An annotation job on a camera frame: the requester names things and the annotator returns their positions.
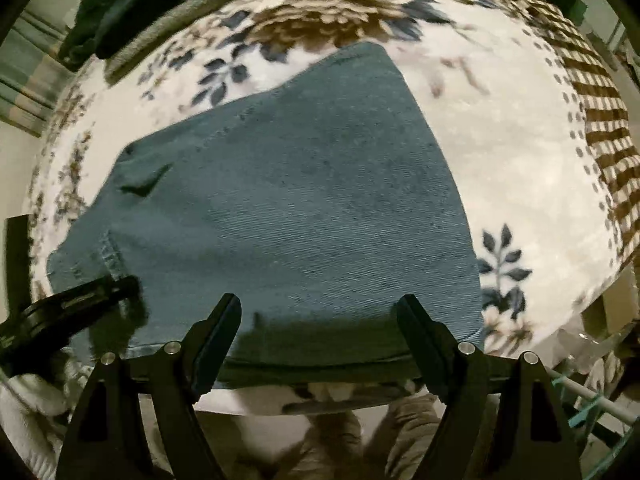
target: dotted pattern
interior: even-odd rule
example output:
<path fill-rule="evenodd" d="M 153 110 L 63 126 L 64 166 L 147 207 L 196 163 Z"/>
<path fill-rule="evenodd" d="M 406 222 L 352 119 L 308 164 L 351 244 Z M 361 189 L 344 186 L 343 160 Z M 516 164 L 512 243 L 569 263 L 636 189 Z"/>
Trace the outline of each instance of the dotted pattern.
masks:
<path fill-rule="evenodd" d="M 527 25 L 525 34 L 558 69 L 554 78 L 565 104 L 577 106 L 567 111 L 569 135 L 594 192 L 602 195 L 598 206 L 616 252 L 610 266 L 618 272 L 640 245 L 640 155 L 629 135 L 626 107 L 600 56 L 557 7 L 546 0 L 495 1 Z"/>

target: floral bedsheet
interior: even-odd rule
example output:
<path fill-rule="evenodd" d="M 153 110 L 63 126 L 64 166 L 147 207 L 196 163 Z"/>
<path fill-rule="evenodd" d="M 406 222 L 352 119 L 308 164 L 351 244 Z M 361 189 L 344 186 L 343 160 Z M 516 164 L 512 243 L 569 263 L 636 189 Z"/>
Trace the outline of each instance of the floral bedsheet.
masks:
<path fill-rule="evenodd" d="M 485 351 L 516 356 L 588 306 L 640 240 L 640 156 L 599 56 L 545 0 L 234 0 L 114 86 L 90 60 L 61 97 L 29 190 L 35 299 L 49 254 L 125 145 L 381 44 L 435 134 L 468 217 Z M 201 409 L 301 413 L 389 402 L 419 382 L 217 390 Z"/>

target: metal rod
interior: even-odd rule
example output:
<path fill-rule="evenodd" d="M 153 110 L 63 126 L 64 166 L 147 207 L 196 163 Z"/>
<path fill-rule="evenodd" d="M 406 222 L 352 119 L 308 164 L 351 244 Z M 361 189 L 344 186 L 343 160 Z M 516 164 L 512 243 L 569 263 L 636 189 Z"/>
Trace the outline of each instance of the metal rod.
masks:
<path fill-rule="evenodd" d="M 571 379 L 564 377 L 564 375 L 559 374 L 555 370 L 551 368 L 547 368 L 546 371 L 549 373 L 549 376 L 552 379 L 558 380 L 567 390 L 573 392 L 574 394 L 580 395 L 583 399 L 592 400 L 595 399 L 599 394 L 594 392 L 593 390 L 588 389 L 581 384 L 572 381 Z M 605 397 L 600 397 L 597 402 L 605 412 L 609 413 L 609 415 L 614 416 L 617 420 L 626 424 L 627 426 L 632 426 L 636 421 L 636 416 L 633 413 L 629 413 L 627 410 L 620 408 L 609 399 Z"/>

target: curtain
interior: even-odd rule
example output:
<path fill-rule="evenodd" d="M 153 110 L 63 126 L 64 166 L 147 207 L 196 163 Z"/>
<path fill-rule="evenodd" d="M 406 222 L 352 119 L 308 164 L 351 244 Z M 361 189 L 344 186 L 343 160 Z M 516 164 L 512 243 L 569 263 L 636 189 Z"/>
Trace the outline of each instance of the curtain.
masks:
<path fill-rule="evenodd" d="M 64 32 L 25 10 L 0 45 L 0 120 L 40 136 L 72 73 L 55 59 Z"/>

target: bed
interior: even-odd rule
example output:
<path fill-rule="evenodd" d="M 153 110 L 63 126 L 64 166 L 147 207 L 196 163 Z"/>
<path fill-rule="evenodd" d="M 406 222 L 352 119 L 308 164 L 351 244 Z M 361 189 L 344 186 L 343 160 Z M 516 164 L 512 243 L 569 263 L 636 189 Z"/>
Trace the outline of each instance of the bed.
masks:
<path fill-rule="evenodd" d="M 478 258 L 484 350 L 517 356 L 585 309 L 640 241 L 640 156 L 600 57 L 545 0 L 234 0 L 110 86 L 96 58 L 59 100 L 29 189 L 32 296 L 129 143 L 276 88 L 357 41 L 384 47 L 428 118 Z M 215 390 L 198 407 L 312 413 L 418 380 Z"/>

